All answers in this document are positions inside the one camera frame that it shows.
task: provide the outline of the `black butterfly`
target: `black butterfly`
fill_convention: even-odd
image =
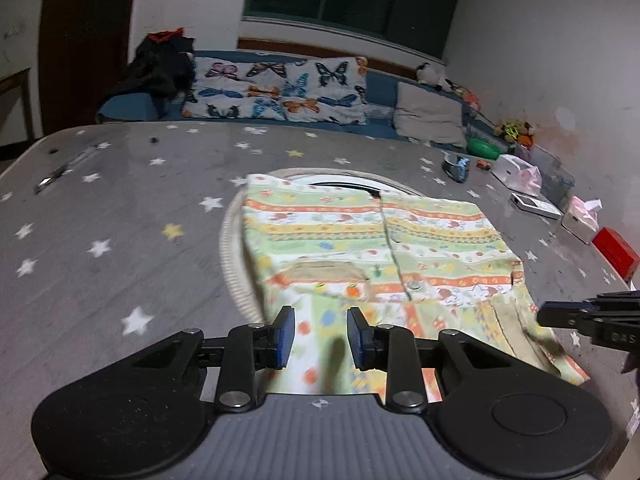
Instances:
[[[342,86],[346,86],[347,76],[345,76],[344,73],[347,71],[348,66],[349,62],[343,61],[338,65],[338,68],[335,69],[335,72],[331,72],[331,70],[325,67],[322,63],[316,63],[316,68],[320,74],[320,86],[327,86],[327,83],[331,81],[332,78]]]
[[[273,70],[280,77],[287,78],[287,69],[282,63],[254,63],[254,66],[246,73],[246,77],[253,77],[265,70]]]
[[[196,96],[193,95],[193,88],[187,92],[187,97],[185,97],[184,100],[185,100],[185,102],[188,101],[190,103],[197,103],[198,102],[198,100],[196,99]]]
[[[360,98],[362,99],[363,103],[367,102],[367,89],[363,88],[360,85],[356,85],[355,86],[356,92],[360,95]]]
[[[231,106],[225,114],[221,114],[214,105],[207,105],[207,112],[210,117],[216,119],[237,119],[240,115],[240,110],[237,106]]]

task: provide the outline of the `woven rim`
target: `woven rim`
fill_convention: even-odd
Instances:
[[[366,178],[381,184],[395,187],[407,194],[424,196],[412,187],[384,176],[363,171],[336,170],[334,168],[286,168],[284,170],[271,171],[271,176],[277,178],[289,178],[295,181],[296,177],[311,174],[331,174],[336,176],[357,176]],[[246,189],[243,187],[226,208],[225,217],[220,228],[220,261],[222,274],[226,287],[234,300],[240,313],[250,323],[264,323],[264,311],[256,293],[256,285],[247,271],[244,259],[244,244],[242,243],[242,204],[246,197]]]

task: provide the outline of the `blue sofa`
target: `blue sofa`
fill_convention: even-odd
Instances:
[[[240,52],[237,50],[199,50],[197,57],[215,57],[226,59],[232,62],[280,62],[288,63],[298,59],[300,56],[281,56],[277,54],[257,54],[255,52]],[[367,72],[367,101],[370,104],[382,105],[395,108],[398,100],[398,82],[403,81],[415,86],[419,86],[426,91],[436,92],[435,88],[427,85],[420,85],[415,81],[393,76],[385,73]],[[492,129],[483,121],[479,121],[471,116],[470,107],[459,97],[441,92],[447,98],[454,99],[462,104],[462,124],[468,132],[474,132],[474,136],[493,137]],[[171,102],[166,99],[153,98],[149,94],[136,93],[112,97],[100,108],[97,113],[97,122],[128,122],[128,121],[218,121],[227,122],[228,119],[190,119],[184,118],[180,114],[182,102]],[[334,132],[345,132],[350,134],[361,134],[369,137],[379,137],[382,139],[393,139],[407,141],[406,137],[398,136],[391,120],[368,118],[367,124],[335,124],[329,122],[318,123],[293,123],[290,121],[257,120],[257,119],[234,119],[239,123],[264,124],[264,125],[285,125],[316,128],[321,130],[331,130]],[[460,152],[459,148],[450,144],[433,145]]]

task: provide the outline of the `red box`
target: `red box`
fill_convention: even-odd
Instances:
[[[616,231],[603,227],[593,239],[595,245],[623,280],[628,282],[640,265],[640,256]]]

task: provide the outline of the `beige cushion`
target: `beige cushion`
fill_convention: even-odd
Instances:
[[[420,87],[398,82],[394,124],[400,136],[466,148],[462,105]]]

